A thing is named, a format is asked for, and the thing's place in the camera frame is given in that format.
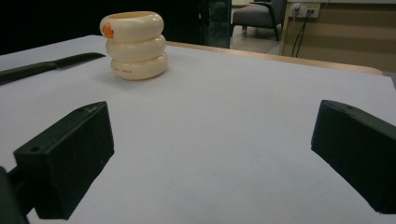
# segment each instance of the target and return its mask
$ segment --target beige wall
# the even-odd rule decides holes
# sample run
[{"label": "beige wall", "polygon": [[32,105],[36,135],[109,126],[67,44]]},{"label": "beige wall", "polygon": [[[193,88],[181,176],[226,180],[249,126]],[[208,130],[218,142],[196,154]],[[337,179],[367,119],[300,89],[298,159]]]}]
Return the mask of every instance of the beige wall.
[{"label": "beige wall", "polygon": [[[321,4],[305,26],[299,58],[396,72],[396,5]],[[280,54],[290,56],[304,19],[288,17]]]}]

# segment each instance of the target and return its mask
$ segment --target floor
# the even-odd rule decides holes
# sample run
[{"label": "floor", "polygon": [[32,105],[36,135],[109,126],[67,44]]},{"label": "floor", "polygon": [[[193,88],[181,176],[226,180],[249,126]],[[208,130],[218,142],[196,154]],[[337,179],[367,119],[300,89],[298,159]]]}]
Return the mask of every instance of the floor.
[{"label": "floor", "polygon": [[[279,38],[282,28],[278,25]],[[230,39],[230,49],[275,54],[279,53],[279,43],[276,41],[275,32],[271,29],[248,27],[246,31],[241,26],[235,26]],[[384,76],[391,77],[396,88],[396,73],[383,71]]]}]

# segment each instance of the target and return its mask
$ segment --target stacked rings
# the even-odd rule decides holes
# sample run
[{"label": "stacked rings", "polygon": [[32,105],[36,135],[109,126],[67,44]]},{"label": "stacked rings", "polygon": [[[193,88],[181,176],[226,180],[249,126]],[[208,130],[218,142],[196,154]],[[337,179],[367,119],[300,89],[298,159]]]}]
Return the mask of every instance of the stacked rings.
[{"label": "stacked rings", "polygon": [[106,51],[118,77],[146,79],[166,69],[166,40],[161,35],[163,19],[157,13],[136,11],[109,15],[101,20],[100,30],[107,38]]}]

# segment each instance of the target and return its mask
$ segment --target wooden table edge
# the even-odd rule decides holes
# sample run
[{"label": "wooden table edge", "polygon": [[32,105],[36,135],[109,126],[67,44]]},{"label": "wooden table edge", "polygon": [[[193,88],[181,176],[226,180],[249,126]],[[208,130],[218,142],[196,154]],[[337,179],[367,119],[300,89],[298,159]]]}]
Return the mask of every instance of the wooden table edge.
[{"label": "wooden table edge", "polygon": [[350,71],[350,72],[359,72],[359,73],[365,73],[365,74],[370,74],[370,75],[383,76],[382,71],[380,71],[376,68],[353,65],[353,64],[329,63],[329,62],[315,61],[315,60],[309,60],[309,59],[291,58],[291,57],[273,55],[273,54],[249,52],[249,51],[243,51],[243,50],[237,50],[237,49],[222,49],[222,48],[215,48],[215,47],[209,47],[209,46],[178,43],[178,42],[173,42],[173,41],[166,41],[166,44],[168,46],[173,46],[173,47],[181,47],[181,48],[187,48],[187,49],[201,49],[201,50],[213,51],[213,52],[218,52],[218,53],[226,53],[226,54],[232,54],[232,55],[237,55],[237,56],[258,58],[258,59],[271,60],[271,61],[277,61],[277,62],[283,62],[283,63],[297,63],[297,64],[310,65],[310,66],[315,66],[315,67],[341,69],[341,70]]}]

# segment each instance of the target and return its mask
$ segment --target knife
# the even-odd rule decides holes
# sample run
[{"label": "knife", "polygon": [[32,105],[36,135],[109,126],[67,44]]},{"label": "knife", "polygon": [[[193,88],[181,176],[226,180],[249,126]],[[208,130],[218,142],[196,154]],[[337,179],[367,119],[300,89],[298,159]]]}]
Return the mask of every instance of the knife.
[{"label": "knife", "polygon": [[96,52],[82,53],[55,61],[34,63],[23,67],[13,68],[0,72],[0,85],[16,81],[24,77],[30,77],[54,69],[66,69],[68,67],[85,63],[94,59],[105,57]]}]

